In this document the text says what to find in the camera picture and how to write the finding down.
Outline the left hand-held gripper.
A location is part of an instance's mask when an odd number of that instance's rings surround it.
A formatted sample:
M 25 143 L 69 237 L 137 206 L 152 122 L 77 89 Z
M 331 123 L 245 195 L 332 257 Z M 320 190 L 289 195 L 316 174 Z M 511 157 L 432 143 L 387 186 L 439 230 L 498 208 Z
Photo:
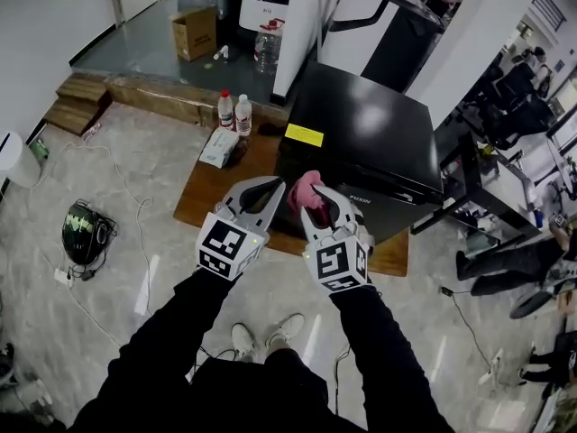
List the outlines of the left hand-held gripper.
M 268 228 L 286 184 L 277 176 L 235 183 L 206 215 L 196 242 L 197 267 L 234 281 L 269 242 Z

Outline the pink cleaning cloth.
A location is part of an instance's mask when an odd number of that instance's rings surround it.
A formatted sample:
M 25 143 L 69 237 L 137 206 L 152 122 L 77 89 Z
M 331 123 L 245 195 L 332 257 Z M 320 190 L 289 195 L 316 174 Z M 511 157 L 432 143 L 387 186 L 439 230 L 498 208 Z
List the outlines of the pink cleaning cloth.
M 308 209 L 315 222 L 321 227 L 330 224 L 330 211 L 324 200 L 314 191 L 314 186 L 323 187 L 318 170 L 310 170 L 296 181 L 288 193 L 288 205 L 296 216 L 300 215 L 302 207 Z

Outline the black mini fridge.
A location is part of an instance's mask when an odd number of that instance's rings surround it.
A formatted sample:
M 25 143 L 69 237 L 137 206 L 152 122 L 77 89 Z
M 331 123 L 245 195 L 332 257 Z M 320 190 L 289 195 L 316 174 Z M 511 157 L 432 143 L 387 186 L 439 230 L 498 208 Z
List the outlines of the black mini fridge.
M 275 165 L 289 188 L 309 170 L 361 210 L 378 244 L 443 204 L 428 108 L 316 61 L 303 71 Z

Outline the person's left forearm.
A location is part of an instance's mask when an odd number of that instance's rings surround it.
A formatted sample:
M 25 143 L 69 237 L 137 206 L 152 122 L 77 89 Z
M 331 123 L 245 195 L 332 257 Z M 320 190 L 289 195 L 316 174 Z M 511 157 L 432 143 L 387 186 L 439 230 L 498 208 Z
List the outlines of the person's left forearm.
M 184 410 L 191 370 L 204 334 L 212 328 L 235 280 L 199 268 L 139 328 L 108 366 L 95 398 L 114 422 L 165 420 Z

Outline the wooden table with black legs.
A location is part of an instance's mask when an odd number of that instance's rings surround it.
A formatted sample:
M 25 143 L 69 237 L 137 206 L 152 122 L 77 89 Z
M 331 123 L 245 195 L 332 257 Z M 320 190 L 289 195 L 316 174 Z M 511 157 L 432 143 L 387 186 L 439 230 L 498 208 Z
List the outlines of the wooden table with black legs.
M 206 214 L 223 199 L 229 188 L 238 181 L 271 175 L 277 160 L 279 137 L 258 134 L 263 123 L 284 125 L 288 117 L 272 118 L 256 115 L 252 119 L 252 133 L 248 150 L 239 161 L 230 160 L 218 169 L 204 162 L 197 162 L 188 178 L 173 216 L 185 224 L 201 227 Z M 369 260 L 369 270 L 397 277 L 408 274 L 409 232 L 404 230 L 389 240 L 375 246 Z

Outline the white tissue pack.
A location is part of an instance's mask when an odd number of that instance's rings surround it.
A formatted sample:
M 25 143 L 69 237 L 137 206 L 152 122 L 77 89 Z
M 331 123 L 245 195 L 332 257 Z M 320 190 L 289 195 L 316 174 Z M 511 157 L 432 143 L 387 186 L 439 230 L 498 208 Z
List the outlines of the white tissue pack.
M 217 127 L 200 153 L 200 162 L 222 169 L 239 142 L 239 134 L 233 130 Z

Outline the clear bottle with white cap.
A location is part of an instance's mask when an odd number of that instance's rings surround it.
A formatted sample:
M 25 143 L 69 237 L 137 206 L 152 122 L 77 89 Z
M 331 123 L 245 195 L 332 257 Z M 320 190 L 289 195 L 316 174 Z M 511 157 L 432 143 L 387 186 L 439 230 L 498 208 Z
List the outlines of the clear bottle with white cap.
M 245 94 L 238 97 L 234 109 L 236 130 L 240 136 L 249 136 L 252 130 L 252 104 Z

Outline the person's left white shoe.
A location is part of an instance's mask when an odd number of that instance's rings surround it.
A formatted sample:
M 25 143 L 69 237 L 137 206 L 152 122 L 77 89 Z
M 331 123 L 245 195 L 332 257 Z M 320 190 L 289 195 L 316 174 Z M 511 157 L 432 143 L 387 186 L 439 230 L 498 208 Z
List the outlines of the person's left white shoe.
M 234 351 L 241 362 L 253 363 L 256 357 L 256 343 L 252 332 L 243 323 L 235 323 L 231 329 Z

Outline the large clear water jug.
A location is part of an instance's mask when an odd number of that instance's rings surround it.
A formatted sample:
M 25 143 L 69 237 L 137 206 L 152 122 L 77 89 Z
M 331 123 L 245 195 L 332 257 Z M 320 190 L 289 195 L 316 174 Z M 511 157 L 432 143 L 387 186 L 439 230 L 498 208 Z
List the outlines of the large clear water jug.
M 261 74 L 276 74 L 284 24 L 284 20 L 275 18 L 260 25 L 255 40 L 254 58 L 256 69 Z

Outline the black desk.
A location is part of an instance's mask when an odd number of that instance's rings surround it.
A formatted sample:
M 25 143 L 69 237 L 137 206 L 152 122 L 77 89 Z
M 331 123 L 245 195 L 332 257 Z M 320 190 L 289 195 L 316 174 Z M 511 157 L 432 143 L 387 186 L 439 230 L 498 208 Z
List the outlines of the black desk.
M 541 234 L 527 198 L 530 181 L 499 153 L 484 157 L 472 134 L 460 138 L 440 168 L 445 172 L 444 203 L 412 225 L 411 234 L 420 234 L 448 217 L 487 234 L 489 231 L 479 227 L 471 212 L 497 219 L 497 228 L 502 232 L 493 237 L 499 247 Z

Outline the brown cardboard box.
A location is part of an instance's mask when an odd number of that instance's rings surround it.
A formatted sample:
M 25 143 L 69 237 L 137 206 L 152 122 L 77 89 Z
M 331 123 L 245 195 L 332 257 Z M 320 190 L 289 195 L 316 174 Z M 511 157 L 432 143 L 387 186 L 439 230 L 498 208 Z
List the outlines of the brown cardboard box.
M 170 17 L 177 56 L 196 60 L 216 51 L 215 7 L 194 8 Z

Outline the black and green helmet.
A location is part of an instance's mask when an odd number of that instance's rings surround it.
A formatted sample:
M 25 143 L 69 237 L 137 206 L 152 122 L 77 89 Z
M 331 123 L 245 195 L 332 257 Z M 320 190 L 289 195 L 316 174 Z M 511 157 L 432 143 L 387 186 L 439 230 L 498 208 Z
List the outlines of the black and green helmet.
M 92 264 L 116 236 L 116 222 L 93 210 L 79 199 L 69 208 L 61 229 L 61 239 L 69 259 L 76 265 Z

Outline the wooden steps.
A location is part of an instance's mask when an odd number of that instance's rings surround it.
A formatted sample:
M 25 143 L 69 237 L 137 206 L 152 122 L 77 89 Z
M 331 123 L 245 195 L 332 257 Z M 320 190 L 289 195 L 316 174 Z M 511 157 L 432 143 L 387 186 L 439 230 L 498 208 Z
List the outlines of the wooden steps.
M 43 120 L 59 129 L 82 136 L 112 103 L 105 78 L 72 73 L 56 90 L 57 98 Z

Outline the black round stool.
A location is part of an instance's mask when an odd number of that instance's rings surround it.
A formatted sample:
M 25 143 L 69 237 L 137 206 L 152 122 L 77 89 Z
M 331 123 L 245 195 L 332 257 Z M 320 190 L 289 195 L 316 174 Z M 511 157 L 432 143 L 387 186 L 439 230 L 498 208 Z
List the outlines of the black round stool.
M 553 296 L 549 290 L 533 290 L 515 302 L 509 317 L 513 320 L 525 318 L 542 308 Z

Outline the row of black office chairs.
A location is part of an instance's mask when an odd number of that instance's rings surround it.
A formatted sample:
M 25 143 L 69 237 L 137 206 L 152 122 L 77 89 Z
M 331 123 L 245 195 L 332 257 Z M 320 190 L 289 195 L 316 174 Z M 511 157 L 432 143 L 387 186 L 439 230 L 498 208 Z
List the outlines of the row of black office chairs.
M 521 61 L 505 73 L 491 64 L 474 84 L 465 102 L 478 109 L 483 134 L 501 151 L 517 144 L 520 138 L 549 130 L 554 113 L 544 101 L 550 76 L 544 88 L 536 88 L 536 73 Z

